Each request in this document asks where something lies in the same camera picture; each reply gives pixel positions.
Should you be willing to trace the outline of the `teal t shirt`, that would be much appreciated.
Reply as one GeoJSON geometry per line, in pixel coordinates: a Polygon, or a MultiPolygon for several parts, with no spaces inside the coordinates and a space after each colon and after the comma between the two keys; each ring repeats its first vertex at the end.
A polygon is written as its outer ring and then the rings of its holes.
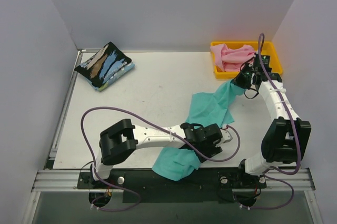
{"type": "MultiPolygon", "coordinates": [[[[220,127],[230,124],[234,119],[229,106],[242,94],[244,89],[229,81],[223,83],[214,93],[194,94],[186,122],[203,126],[215,123],[220,127]]],[[[160,152],[152,171],[164,178],[179,181],[198,170],[200,165],[201,162],[194,151],[167,147],[160,152]]]]}

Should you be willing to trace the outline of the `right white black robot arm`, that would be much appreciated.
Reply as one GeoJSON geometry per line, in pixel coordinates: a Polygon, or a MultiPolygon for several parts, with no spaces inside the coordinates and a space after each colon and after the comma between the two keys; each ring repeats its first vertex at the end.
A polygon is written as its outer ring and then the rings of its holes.
{"type": "Polygon", "coordinates": [[[263,98],[272,120],[259,153],[244,160],[244,168],[236,172],[236,183],[247,187],[254,176],[261,176],[272,169],[289,176],[298,173],[311,124],[303,121],[293,110],[281,76],[255,62],[245,62],[231,83],[244,90],[254,89],[263,98]]]}

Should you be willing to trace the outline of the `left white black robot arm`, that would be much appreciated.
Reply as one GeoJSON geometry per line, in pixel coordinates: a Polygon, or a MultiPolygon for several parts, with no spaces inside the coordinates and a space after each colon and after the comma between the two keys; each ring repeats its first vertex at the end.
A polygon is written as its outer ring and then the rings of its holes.
{"type": "Polygon", "coordinates": [[[197,123],[152,129],[133,125],[130,119],[122,119],[100,133],[100,153],[91,168],[90,183],[103,188],[108,183],[114,165],[124,162],[135,150],[156,147],[176,149],[196,148],[207,158],[222,152],[225,137],[217,124],[203,127],[197,123]]]}

